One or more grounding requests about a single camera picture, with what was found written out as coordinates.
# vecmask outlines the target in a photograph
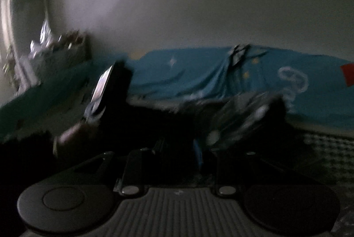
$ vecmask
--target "gray ribbed panel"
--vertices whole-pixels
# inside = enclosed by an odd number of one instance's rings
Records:
[[[112,218],[81,237],[275,237],[251,222],[236,201],[207,188],[150,189],[121,203]]]

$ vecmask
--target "red patch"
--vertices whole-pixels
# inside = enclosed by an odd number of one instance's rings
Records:
[[[346,79],[346,85],[348,87],[354,85],[354,63],[342,65],[341,70],[343,71]]]

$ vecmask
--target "silver screw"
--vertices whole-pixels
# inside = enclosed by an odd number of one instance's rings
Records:
[[[236,188],[233,186],[223,186],[219,188],[219,193],[221,195],[232,195],[236,193]]]
[[[139,193],[139,187],[134,186],[134,185],[129,185],[129,186],[125,186],[122,189],[122,193],[124,195],[135,195]]]

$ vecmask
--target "ribbed surface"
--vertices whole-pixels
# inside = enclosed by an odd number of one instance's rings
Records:
[[[38,237],[30,233],[28,237]],[[81,237],[277,237],[251,222],[236,201],[209,189],[150,189],[125,200],[112,218]],[[318,237],[329,237],[325,232]]]

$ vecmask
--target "red object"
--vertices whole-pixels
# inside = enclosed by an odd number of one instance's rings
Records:
[[[354,85],[354,63],[344,64],[341,66],[347,87]]]

